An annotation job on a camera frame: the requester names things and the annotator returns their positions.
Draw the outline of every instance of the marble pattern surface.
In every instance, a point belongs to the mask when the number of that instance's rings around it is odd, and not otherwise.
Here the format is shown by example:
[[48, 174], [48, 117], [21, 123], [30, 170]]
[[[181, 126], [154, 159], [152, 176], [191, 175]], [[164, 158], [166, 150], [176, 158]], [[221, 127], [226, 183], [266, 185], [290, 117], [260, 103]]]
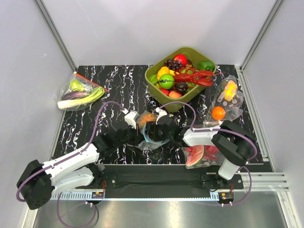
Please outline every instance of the marble pattern surface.
[[[128, 110], [136, 110], [140, 114], [145, 110], [156, 113], [155, 108], [160, 107], [160, 104], [151, 97], [144, 79], [144, 73], [149, 67], [148, 65], [80, 66], [79, 74], [107, 88], [109, 92], [85, 110], [66, 112], [53, 159], [72, 152], [89, 140], [98, 109], [105, 101], [113, 100], [123, 103]], [[214, 85], [203, 90], [189, 102], [196, 110], [196, 124], [202, 124], [216, 88], [222, 79], [229, 75], [237, 77], [234, 65], [218, 65], [217, 72], [222, 73], [214, 77]], [[244, 110], [242, 115], [235, 122], [255, 136], [246, 100], [242, 109]], [[193, 113], [190, 108], [184, 107], [173, 113], [172, 118], [178, 124], [185, 126], [191, 123]], [[118, 106], [109, 105], [98, 120], [96, 135], [102, 133], [112, 121], [122, 119], [123, 114], [119, 111]], [[134, 147], [122, 146], [106, 156], [103, 162], [105, 164], [184, 164], [185, 158], [180, 148], [167, 143], [153, 151], [141, 151]], [[260, 152], [250, 163], [263, 163]]]

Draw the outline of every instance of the toy lobster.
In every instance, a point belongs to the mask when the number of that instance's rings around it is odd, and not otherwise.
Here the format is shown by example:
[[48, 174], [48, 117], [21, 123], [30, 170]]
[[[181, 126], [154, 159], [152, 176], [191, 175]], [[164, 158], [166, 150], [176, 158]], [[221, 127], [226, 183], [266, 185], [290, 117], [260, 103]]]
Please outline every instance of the toy lobster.
[[201, 85], [201, 86], [212, 86], [213, 82], [212, 82], [212, 76], [214, 75], [218, 75], [214, 74], [212, 71], [208, 71], [208, 70], [199, 70], [197, 71], [194, 68], [181, 68], [178, 71], [174, 71], [174, 81], [175, 82], [192, 82], [195, 83], [197, 85]]

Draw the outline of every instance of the green bin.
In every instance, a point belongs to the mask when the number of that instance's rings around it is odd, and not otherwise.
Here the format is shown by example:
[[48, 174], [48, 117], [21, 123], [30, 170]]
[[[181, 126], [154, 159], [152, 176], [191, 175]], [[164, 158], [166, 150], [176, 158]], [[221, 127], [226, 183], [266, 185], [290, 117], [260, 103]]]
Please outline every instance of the green bin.
[[[207, 58], [206, 56], [204, 56], [197, 50], [190, 48], [190, 47], [182, 47], [182, 48], [176, 50], [175, 52], [173, 52], [172, 54], [168, 55], [166, 58], [162, 59], [157, 64], [153, 65], [151, 68], [147, 69], [144, 77], [148, 83], [148, 88], [149, 88], [150, 94], [162, 105], [172, 102], [172, 101], [182, 101], [182, 102], [188, 103], [192, 98], [194, 98], [197, 94], [199, 94], [205, 88], [205, 86], [196, 85], [193, 89], [191, 89], [184, 96], [182, 96], [180, 98], [171, 98], [171, 97], [165, 95], [161, 90], [159, 90], [153, 83], [151, 83], [148, 80], [148, 78], [150, 76], [157, 74], [157, 72], [160, 70], [160, 68], [162, 66], [164, 66], [164, 61], [166, 61], [169, 58], [173, 59], [178, 54], [183, 54], [184, 56], [186, 56], [186, 58], [188, 60], [191, 60], [194, 68], [197, 68], [200, 61], [211, 61], [214, 63], [214, 61]], [[183, 106], [184, 106], [183, 104], [176, 103], [176, 104], [170, 104], [170, 105], [166, 106], [165, 108], [169, 112], [177, 112]]]

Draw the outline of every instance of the plastic bag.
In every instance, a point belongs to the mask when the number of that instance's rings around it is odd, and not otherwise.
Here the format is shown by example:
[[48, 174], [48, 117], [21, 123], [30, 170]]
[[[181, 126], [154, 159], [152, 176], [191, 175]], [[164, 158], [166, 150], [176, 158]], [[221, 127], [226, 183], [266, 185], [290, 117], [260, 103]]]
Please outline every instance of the plastic bag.
[[59, 109], [78, 111], [87, 108], [107, 91], [79, 74], [73, 74], [70, 81], [61, 87], [57, 95]]
[[243, 104], [244, 95], [237, 86], [237, 79], [232, 75], [219, 84], [207, 112], [204, 127], [220, 125], [224, 120], [233, 121], [243, 113], [240, 107]]
[[144, 111], [144, 113], [141, 114], [141, 116], [136, 121], [145, 139], [138, 145], [138, 148], [141, 149], [142, 151], [146, 151], [146, 150], [152, 151], [169, 142], [169, 139], [160, 142], [155, 142], [152, 139], [150, 139], [149, 136], [147, 135], [146, 123], [150, 121], [155, 122], [156, 119], [157, 116], [155, 114]]
[[186, 168], [200, 168], [221, 165], [225, 159], [216, 146], [197, 145], [182, 148], [185, 155]]

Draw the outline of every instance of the white wall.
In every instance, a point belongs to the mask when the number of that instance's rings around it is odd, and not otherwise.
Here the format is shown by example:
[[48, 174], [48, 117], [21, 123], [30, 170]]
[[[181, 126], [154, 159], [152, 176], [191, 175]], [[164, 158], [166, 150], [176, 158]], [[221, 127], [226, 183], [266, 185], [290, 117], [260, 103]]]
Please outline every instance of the white wall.
[[0, 28], [0, 221], [20, 228], [27, 206], [16, 183], [49, 155], [61, 114], [53, 97], [71, 70], [33, 0], [2, 0]]
[[277, 171], [304, 225], [304, 1], [285, 1], [245, 69]]
[[44, 0], [77, 65], [154, 64], [182, 46], [244, 60], [275, 0]]

